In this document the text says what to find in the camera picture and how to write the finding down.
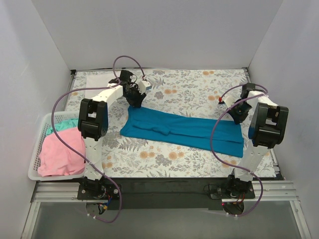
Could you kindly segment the teal blue t shirt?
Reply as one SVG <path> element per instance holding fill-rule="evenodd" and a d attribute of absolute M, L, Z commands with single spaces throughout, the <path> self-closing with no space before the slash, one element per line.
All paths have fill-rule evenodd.
<path fill-rule="evenodd" d="M 128 108 L 128 120 L 120 130 L 125 137 L 167 142 L 242 157 L 244 139 L 241 126 L 221 120 L 212 134 L 215 119 L 190 118 L 148 108 Z"/>

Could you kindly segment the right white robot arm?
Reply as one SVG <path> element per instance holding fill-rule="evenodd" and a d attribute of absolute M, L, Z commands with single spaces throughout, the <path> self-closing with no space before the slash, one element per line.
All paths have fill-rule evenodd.
<path fill-rule="evenodd" d="M 241 86 L 240 98 L 234 101 L 230 97 L 222 97 L 228 113 L 235 124 L 242 123 L 249 110 L 254 114 L 248 129 L 249 142 L 243 157 L 227 178 L 226 192 L 231 197 L 244 196 L 253 190 L 253 173 L 266 153 L 282 143 L 285 135 L 289 109 L 272 102 L 265 89 L 259 90 L 257 85 L 246 83 Z"/>

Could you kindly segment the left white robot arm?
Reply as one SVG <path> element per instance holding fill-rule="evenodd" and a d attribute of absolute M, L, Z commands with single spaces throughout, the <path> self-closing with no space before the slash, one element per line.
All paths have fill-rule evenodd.
<path fill-rule="evenodd" d="M 133 79 L 133 73 L 120 72 L 119 78 L 108 81 L 106 89 L 97 95 L 84 98 L 80 104 L 78 129 L 84 139 L 85 161 L 84 190 L 94 198 L 102 198 L 106 187 L 101 183 L 103 177 L 102 141 L 108 130 L 108 108 L 119 98 L 124 97 L 135 108 L 142 106 L 146 91 L 151 84 L 142 79 Z"/>

